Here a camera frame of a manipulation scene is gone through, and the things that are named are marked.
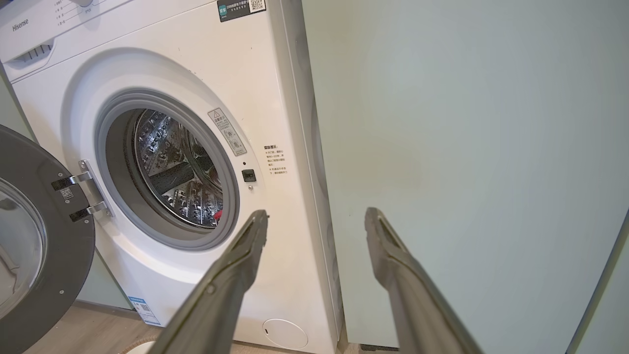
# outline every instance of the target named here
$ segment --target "gray rubber gasket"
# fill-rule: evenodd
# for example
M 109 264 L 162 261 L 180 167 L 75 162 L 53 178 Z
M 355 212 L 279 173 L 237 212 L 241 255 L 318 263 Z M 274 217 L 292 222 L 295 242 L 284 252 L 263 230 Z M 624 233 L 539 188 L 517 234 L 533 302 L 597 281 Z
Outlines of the gray rubber gasket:
M 125 159 L 125 131 L 132 110 L 160 111 L 183 124 L 201 143 L 216 166 L 223 187 L 223 216 L 209 231 L 195 227 L 165 210 L 155 208 L 148 187 L 134 181 L 133 168 Z M 113 202 L 140 230 L 151 238 L 176 249 L 202 251 L 221 244 L 236 226 L 240 204 L 238 182 L 227 153 L 210 128 L 182 103 L 147 89 L 125 91 L 115 96 L 101 111 L 95 131 L 96 162 Z

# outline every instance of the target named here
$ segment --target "white front-loading washing machine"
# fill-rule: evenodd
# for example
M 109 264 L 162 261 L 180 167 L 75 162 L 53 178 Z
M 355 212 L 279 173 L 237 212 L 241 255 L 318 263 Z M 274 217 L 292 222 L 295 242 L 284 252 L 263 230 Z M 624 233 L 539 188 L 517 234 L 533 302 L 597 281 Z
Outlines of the white front-loading washing machine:
M 118 283 L 145 322 L 165 326 L 265 209 L 267 244 L 234 339 L 333 353 L 340 285 L 301 3 L 77 2 L 0 10 L 0 60 L 19 103 L 75 176 L 53 183 L 69 222 L 94 218 Z M 45 249 L 41 267 L 46 252 L 65 250 Z

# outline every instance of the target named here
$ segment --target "black sticker with qr code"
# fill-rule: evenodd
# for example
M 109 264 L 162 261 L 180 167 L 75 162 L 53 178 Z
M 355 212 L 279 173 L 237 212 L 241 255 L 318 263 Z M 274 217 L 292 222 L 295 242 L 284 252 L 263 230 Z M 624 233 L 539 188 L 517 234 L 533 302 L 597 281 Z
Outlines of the black sticker with qr code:
M 264 0 L 218 0 L 216 3 L 221 22 L 267 10 Z

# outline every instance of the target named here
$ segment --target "washing machine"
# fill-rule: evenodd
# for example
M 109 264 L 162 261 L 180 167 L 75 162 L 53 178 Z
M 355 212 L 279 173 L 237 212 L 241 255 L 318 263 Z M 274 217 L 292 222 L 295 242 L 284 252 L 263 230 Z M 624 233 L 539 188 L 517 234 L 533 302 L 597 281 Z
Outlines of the washing machine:
M 342 305 L 299 1 L 14 1 L 0 60 L 40 146 L 0 139 L 0 213 L 33 229 L 3 245 L 12 274 L 28 270 L 0 307 L 3 342 L 54 325 L 94 239 L 142 319 L 165 326 L 265 209 L 234 339 L 334 353 Z

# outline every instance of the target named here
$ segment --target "blue and white sticker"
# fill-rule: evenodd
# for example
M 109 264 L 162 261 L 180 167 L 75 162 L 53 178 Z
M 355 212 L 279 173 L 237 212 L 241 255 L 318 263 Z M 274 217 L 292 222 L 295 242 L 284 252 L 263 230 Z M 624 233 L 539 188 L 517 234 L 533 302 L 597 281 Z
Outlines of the blue and white sticker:
M 147 305 L 147 302 L 144 301 L 144 299 L 129 296 L 129 301 L 131 301 L 131 303 L 135 307 L 135 310 L 138 311 L 138 314 L 140 315 L 140 317 L 142 317 L 142 320 L 144 322 L 148 324 L 153 324 L 154 326 L 161 326 L 161 324 L 157 320 L 157 317 L 155 317 L 153 311 L 151 311 L 151 309 Z

